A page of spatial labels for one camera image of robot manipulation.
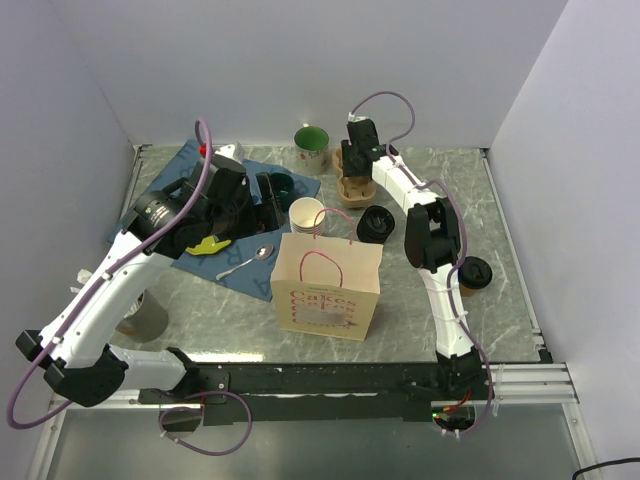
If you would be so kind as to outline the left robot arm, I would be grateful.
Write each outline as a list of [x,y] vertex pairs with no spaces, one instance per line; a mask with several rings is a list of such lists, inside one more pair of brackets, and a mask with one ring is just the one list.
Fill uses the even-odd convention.
[[47,327],[16,340],[60,396],[84,407],[126,388],[161,389],[174,401],[198,389],[198,368],[182,351],[141,352],[109,345],[116,327],[153,280],[187,248],[214,235],[236,240],[276,227],[282,212],[271,180],[215,153],[192,174],[142,194],[97,271]]

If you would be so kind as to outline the black cup lid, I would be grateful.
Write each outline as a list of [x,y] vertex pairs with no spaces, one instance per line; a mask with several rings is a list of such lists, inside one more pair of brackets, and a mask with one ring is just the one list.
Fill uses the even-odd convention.
[[493,270],[490,264],[476,256],[467,256],[458,269],[459,283],[471,290],[481,290],[490,285],[493,280]]

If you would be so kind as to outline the stack of paper cups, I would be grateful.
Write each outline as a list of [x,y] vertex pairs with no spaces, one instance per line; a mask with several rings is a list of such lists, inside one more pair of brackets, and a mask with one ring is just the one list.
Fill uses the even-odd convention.
[[315,198],[303,197],[289,207],[290,229],[293,233],[322,235],[324,233],[325,206]]

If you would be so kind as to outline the blue letter-print cloth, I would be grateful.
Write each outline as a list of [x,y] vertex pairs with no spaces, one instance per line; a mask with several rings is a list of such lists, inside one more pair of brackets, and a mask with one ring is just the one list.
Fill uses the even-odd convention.
[[[134,187],[132,201],[136,201],[148,191],[158,190],[177,178],[192,173],[194,165],[200,157],[198,142],[195,139],[190,139],[183,146],[174,148],[173,153],[174,156],[172,158],[165,158],[159,161],[156,165],[156,171],[152,172],[151,151],[147,148],[142,151],[142,172],[139,174]],[[293,173],[282,166],[265,164],[249,159],[244,161],[244,165],[249,175],[252,200],[256,204],[261,202],[256,178],[259,173],[282,173],[291,177],[294,181],[294,193],[298,198],[315,197],[320,190],[321,182],[319,180]],[[282,228],[272,232],[239,239],[214,255],[193,256],[189,253],[184,253],[174,261],[173,266],[203,279],[214,281],[218,273],[253,257],[258,247],[271,244],[275,249],[278,249],[282,234],[289,230],[290,227],[284,225]],[[269,302],[272,299],[270,276],[274,269],[277,255],[277,252],[273,252],[265,260],[253,261],[221,280],[219,284],[228,289]]]

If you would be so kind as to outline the aluminium frame rail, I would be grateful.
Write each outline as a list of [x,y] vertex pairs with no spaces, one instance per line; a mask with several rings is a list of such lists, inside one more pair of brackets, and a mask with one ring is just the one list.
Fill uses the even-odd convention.
[[502,404],[575,404],[578,396],[565,364],[492,365],[496,401]]

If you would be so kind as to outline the grey cup of straws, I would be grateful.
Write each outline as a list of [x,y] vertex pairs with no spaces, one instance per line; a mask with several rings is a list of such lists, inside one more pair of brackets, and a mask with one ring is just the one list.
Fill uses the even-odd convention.
[[117,325],[112,339],[149,343],[157,340],[168,325],[168,311],[149,290],[145,290]]

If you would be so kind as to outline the silver spoon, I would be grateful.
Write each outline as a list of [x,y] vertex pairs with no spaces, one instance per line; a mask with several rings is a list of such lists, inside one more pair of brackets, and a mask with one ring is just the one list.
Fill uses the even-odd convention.
[[223,271],[219,274],[216,275],[215,279],[217,281],[221,281],[223,279],[225,279],[226,277],[230,276],[231,274],[233,274],[234,272],[236,272],[237,270],[249,265],[250,263],[254,262],[254,261],[262,261],[265,260],[267,258],[269,258],[272,253],[274,252],[274,245],[273,244],[265,244],[262,245],[261,247],[259,247],[254,256],[249,258],[248,260],[242,262],[239,265],[236,265],[226,271]]

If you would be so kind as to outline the white floral mug green inside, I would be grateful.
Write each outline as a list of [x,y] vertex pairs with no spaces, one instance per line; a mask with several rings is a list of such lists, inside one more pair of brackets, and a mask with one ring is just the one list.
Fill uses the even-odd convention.
[[295,170],[307,176],[323,174],[329,164],[329,135],[317,126],[304,124],[294,134]]

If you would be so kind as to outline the cream cakes paper bag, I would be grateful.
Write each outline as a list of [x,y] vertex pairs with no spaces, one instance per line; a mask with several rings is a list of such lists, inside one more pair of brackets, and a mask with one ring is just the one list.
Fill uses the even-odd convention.
[[380,296],[383,246],[284,233],[270,277],[281,329],[363,341]]

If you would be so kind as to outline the dark green mug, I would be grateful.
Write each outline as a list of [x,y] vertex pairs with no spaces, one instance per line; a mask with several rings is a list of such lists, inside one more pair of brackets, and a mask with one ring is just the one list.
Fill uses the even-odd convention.
[[274,172],[269,175],[274,197],[280,209],[287,213],[291,204],[296,199],[295,183],[293,178],[286,173]]

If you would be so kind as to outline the stack of black lids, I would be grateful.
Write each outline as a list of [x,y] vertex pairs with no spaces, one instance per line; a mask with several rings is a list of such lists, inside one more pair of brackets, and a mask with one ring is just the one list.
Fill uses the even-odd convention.
[[362,214],[356,235],[360,242],[384,244],[395,229],[395,218],[383,206],[371,205]]

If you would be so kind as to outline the yellow-green dotted plate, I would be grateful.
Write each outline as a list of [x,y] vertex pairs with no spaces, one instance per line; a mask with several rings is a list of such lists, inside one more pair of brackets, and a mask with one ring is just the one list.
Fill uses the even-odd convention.
[[229,239],[220,240],[215,236],[208,236],[205,237],[198,245],[187,248],[186,252],[192,256],[216,255],[231,244],[232,241]]

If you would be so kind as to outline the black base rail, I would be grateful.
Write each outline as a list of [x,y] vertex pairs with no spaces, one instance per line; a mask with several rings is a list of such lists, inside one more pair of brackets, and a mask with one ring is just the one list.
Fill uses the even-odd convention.
[[400,419],[428,422],[436,402],[495,396],[491,367],[461,389],[439,385],[438,362],[189,362],[187,377],[164,392],[140,391],[142,405],[201,407],[207,426],[260,421]]

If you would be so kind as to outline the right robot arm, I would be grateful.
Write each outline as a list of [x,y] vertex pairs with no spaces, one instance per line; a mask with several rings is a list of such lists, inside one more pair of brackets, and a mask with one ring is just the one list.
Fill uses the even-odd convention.
[[347,132],[341,142],[343,174],[372,180],[406,214],[404,251],[423,280],[436,326],[438,389],[448,398],[460,398],[482,363],[468,334],[457,280],[466,241],[456,207],[420,181],[393,147],[380,143],[370,118],[350,114]]

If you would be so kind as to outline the brown pulp cup carrier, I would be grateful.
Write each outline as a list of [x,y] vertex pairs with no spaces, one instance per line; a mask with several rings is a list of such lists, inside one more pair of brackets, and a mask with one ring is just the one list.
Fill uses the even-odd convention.
[[368,177],[346,177],[343,172],[342,150],[332,153],[332,167],[337,176],[337,193],[342,205],[348,209],[365,208],[374,203],[376,184]]

